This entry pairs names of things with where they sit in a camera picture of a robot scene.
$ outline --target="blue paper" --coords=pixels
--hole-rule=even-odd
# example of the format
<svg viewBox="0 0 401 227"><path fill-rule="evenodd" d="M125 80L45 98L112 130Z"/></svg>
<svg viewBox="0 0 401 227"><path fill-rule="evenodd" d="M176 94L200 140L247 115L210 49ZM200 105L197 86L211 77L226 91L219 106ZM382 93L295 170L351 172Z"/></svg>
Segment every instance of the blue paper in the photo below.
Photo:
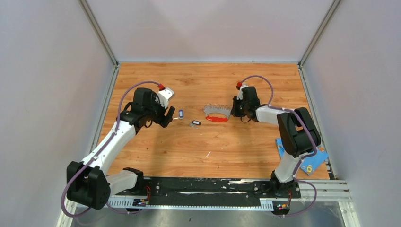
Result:
<svg viewBox="0 0 401 227"><path fill-rule="evenodd" d="M280 157L284 155L284 147L281 142L281 138L276 139L277 149L279 150ZM300 168L309 176L320 166L322 162L324 162L329 155L326 150L321 146L317 146L317 154L313 157L307 157L304 159L304 162L301 164Z"/></svg>

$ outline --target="wooden table surface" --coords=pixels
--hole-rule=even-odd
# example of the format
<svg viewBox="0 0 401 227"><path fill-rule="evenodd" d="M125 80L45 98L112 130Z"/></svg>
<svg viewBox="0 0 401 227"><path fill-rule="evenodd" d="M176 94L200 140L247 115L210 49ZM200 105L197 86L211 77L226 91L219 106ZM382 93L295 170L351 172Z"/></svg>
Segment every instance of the wooden table surface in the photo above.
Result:
<svg viewBox="0 0 401 227"><path fill-rule="evenodd" d="M124 63L107 110L100 139L111 129L123 93L133 84L154 80L171 88L175 97L170 105L184 111L184 119L173 120L167 128L153 124L142 128L121 151L109 174L132 167L145 176L270 178L280 157L275 144L277 126L267 123L242 123L230 117L228 122L205 119L206 104L232 106L238 91L236 83L249 75L262 75L274 87L272 105L288 108L308 107L295 64L254 63ZM246 82L255 86L261 103L270 97L269 85L262 79ZM148 87L157 91L156 85ZM133 91L123 104L132 101ZM189 127L192 120L202 122L198 129ZM328 179L322 164L312 176L298 171L300 179Z"/></svg>

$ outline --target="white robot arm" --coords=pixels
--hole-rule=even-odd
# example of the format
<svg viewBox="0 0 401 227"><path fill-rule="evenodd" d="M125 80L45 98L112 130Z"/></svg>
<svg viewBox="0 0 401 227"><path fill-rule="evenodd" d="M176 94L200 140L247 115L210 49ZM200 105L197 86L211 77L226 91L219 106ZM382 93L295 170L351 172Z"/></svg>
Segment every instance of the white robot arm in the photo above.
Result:
<svg viewBox="0 0 401 227"><path fill-rule="evenodd" d="M99 210L112 195L127 189L142 190L143 173L139 170L125 168L115 175L106 174L122 148L142 127L150 127L147 126L148 122L167 127L173 119L175 108L171 106L167 115L164 114L173 97L174 91L169 88L158 93L147 88L137 88L133 101L125 106L120 118L99 145L81 162L73 161L67 167L67 182L75 178L67 190L67 198Z"/></svg>
<svg viewBox="0 0 401 227"><path fill-rule="evenodd" d="M233 98L233 109L231 115L235 117L247 116L255 122L266 122L279 127L281 140L285 153L279 166L271 173L270 186L272 191L285 192L295 182L294 177L299 168L303 157L313 151L313 145L307 136L306 130L311 135L315 145L321 143L321 137L316 129L314 122L304 107L295 110L277 108L271 105L261 105L255 87L246 84L237 86L238 95ZM306 126L301 130L297 116Z"/></svg>

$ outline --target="metal floor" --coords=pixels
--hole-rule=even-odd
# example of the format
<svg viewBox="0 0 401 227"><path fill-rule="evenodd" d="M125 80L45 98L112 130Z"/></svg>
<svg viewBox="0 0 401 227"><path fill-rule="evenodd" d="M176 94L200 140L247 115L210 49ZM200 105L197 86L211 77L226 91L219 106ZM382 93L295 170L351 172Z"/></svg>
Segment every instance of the metal floor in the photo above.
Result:
<svg viewBox="0 0 401 227"><path fill-rule="evenodd" d="M299 201L291 203L291 212L304 209ZM109 209L91 210L86 215L73 220L71 226L96 227L344 227L337 202L317 201L307 212L280 219L263 211L218 211L218 210L143 210L137 215L116 214Z"/></svg>

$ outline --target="gray wall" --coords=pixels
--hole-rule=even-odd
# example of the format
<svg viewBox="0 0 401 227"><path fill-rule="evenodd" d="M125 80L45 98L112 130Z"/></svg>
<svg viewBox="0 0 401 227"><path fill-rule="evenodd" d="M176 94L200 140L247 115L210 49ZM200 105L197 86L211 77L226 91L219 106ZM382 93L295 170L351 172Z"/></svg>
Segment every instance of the gray wall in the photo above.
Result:
<svg viewBox="0 0 401 227"><path fill-rule="evenodd" d="M0 226L55 226L112 65L77 0L0 3Z"/></svg>
<svg viewBox="0 0 401 227"><path fill-rule="evenodd" d="M399 226L401 2L344 0L305 70L361 226Z"/></svg>
<svg viewBox="0 0 401 227"><path fill-rule="evenodd" d="M332 0L88 0L121 61L298 61Z"/></svg>

